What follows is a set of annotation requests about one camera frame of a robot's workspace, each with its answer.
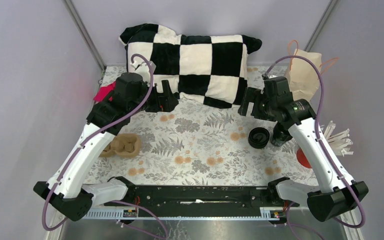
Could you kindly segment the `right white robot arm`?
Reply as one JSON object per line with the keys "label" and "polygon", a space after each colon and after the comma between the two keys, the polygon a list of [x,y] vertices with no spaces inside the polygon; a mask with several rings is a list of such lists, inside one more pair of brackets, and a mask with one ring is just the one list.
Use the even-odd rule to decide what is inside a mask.
{"label": "right white robot arm", "polygon": [[338,217],[358,207],[368,194],[364,181],[355,181],[338,160],[317,122],[316,113],[305,99],[294,100],[285,77],[267,79],[264,89],[246,87],[238,110],[246,116],[275,122],[272,144],[294,139],[303,151],[317,179],[317,186],[295,182],[286,177],[271,181],[267,201],[273,206],[285,200],[308,207],[320,222]]}

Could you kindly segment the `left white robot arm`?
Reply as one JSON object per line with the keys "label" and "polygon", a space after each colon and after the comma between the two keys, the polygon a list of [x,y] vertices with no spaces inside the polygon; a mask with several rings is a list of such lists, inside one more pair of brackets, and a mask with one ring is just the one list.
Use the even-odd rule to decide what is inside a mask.
{"label": "left white robot arm", "polygon": [[70,156],[48,181],[38,181],[34,192],[72,221],[82,219],[92,207],[111,201],[132,204],[134,190],[118,178],[101,184],[84,184],[84,180],[134,114],[171,112],[178,103],[167,79],[149,83],[137,73],[123,73],[114,88],[93,106]]}

